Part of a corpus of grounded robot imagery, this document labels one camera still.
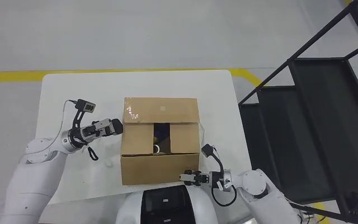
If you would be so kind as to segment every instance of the white table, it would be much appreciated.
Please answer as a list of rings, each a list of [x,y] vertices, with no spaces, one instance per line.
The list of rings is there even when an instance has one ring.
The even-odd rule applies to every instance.
[[[93,120],[121,119],[124,97],[197,98],[200,122],[205,129],[204,143],[216,146],[224,168],[236,173],[251,169],[232,78],[226,70],[49,74],[43,79],[36,138],[56,134],[67,99],[85,99],[97,105],[93,114],[85,114],[85,126]],[[63,130],[71,127],[75,113],[74,106],[68,104]],[[98,161],[92,161],[87,151],[68,156],[50,204],[180,184],[122,186],[120,143],[120,136],[94,141],[91,146],[100,158]],[[212,158],[201,155],[199,168],[208,172],[219,166]]]

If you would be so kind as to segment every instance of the box opening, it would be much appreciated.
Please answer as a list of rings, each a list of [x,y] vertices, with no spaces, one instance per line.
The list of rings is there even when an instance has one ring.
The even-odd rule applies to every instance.
[[[170,123],[154,123],[153,153],[170,153]]]

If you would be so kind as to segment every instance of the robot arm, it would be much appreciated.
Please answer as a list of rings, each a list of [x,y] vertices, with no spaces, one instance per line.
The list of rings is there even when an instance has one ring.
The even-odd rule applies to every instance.
[[[186,170],[184,174],[180,175],[180,180],[184,181],[186,185],[209,184],[215,202],[223,207],[233,204],[238,192],[258,223],[299,224],[298,216],[284,194],[278,190],[262,170],[232,174],[230,170],[223,169],[223,165],[215,156],[213,149],[212,146],[207,144],[201,150],[206,157],[213,156],[220,165],[220,171],[204,174],[200,171]],[[224,192],[234,190],[235,197],[230,203],[221,204],[215,199],[214,188]]]
[[[37,224],[57,190],[67,155],[75,153],[97,138],[123,132],[118,119],[104,119],[81,128],[83,114],[92,113],[95,104],[84,100],[71,102],[78,109],[72,129],[59,132],[55,138],[35,139],[26,146],[25,155],[17,165],[7,188],[0,224]],[[91,158],[98,160],[90,147],[88,150]]]

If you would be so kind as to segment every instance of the cardboard box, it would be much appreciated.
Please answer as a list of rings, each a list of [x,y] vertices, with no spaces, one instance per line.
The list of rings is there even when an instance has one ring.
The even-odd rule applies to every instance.
[[[196,99],[125,98],[121,146],[123,185],[179,181],[199,168],[199,111]],[[154,128],[167,125],[169,136],[154,153]]]

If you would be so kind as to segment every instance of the black metal staircase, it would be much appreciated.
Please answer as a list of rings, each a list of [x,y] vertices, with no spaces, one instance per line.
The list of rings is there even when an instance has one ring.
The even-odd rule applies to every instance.
[[[240,103],[253,169],[262,169],[298,203],[335,199],[340,214],[293,207],[358,223],[358,80],[349,59],[298,58],[345,16],[353,1]],[[295,86],[266,87],[289,67]],[[244,104],[257,94],[258,104]]]

